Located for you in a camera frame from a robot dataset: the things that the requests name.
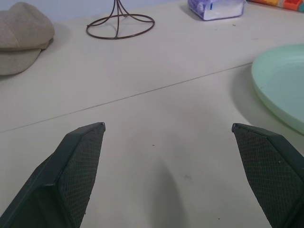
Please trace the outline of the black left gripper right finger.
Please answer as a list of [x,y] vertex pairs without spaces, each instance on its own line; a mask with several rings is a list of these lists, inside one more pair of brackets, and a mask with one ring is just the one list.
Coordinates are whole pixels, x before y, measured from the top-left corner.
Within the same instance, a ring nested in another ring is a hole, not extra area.
[[247,181],[272,228],[304,228],[304,156],[283,136],[232,125]]

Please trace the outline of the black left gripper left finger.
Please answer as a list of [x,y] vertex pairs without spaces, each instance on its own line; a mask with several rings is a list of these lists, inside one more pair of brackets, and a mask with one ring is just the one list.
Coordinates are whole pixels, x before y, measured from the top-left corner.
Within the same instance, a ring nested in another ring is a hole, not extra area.
[[30,175],[0,228],[80,228],[97,174],[105,124],[68,133]]

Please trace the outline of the pale green plastic plate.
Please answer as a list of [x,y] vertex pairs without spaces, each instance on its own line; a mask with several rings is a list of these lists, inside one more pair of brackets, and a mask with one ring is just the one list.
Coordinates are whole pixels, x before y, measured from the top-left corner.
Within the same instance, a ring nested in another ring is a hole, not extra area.
[[304,135],[304,44],[273,48],[252,63],[251,78],[263,104]]

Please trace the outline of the beige flat cap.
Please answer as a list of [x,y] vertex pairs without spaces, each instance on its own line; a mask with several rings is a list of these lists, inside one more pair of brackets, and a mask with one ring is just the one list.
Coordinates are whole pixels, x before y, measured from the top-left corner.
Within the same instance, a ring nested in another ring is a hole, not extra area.
[[54,35],[53,23],[33,5],[17,2],[0,11],[0,76],[31,67]]

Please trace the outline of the colourful patterned object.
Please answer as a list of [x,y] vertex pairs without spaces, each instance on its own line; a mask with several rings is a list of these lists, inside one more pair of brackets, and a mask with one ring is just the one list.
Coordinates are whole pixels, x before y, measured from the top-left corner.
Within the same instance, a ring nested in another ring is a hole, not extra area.
[[247,0],[247,1],[304,13],[304,0]]

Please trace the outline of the white purple tissue pack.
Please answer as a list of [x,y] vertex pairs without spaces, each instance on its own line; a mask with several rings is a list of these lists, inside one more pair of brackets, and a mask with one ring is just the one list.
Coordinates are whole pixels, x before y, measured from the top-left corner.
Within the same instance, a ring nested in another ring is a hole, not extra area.
[[188,7],[203,21],[237,18],[246,0],[187,0]]

